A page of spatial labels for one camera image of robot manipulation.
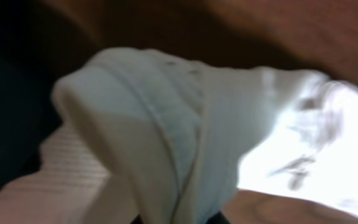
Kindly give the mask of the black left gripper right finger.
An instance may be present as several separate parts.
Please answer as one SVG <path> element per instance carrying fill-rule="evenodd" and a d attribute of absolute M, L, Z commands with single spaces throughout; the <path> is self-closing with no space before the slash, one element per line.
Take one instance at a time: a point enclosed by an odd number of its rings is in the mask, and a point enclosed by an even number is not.
<path fill-rule="evenodd" d="M 222 212 L 218 212 L 208 219 L 208 224 L 231 224 Z"/>

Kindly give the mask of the white t-shirt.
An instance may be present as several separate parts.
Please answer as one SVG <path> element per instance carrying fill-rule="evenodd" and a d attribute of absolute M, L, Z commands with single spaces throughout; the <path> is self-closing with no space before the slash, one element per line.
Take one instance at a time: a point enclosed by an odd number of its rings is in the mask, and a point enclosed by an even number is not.
<path fill-rule="evenodd" d="M 0 223 L 206 223 L 240 190 L 358 218 L 358 87 L 315 70 L 218 68 L 107 49 L 59 79 L 42 168 Z"/>

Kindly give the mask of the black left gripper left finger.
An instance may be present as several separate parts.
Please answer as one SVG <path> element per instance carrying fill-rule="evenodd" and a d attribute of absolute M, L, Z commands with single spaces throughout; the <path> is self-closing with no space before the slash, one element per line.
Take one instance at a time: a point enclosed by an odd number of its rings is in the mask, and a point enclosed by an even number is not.
<path fill-rule="evenodd" d="M 131 224 L 144 224 L 144 223 L 141 216 L 138 215 L 133 219 L 133 221 L 131 221 Z"/>

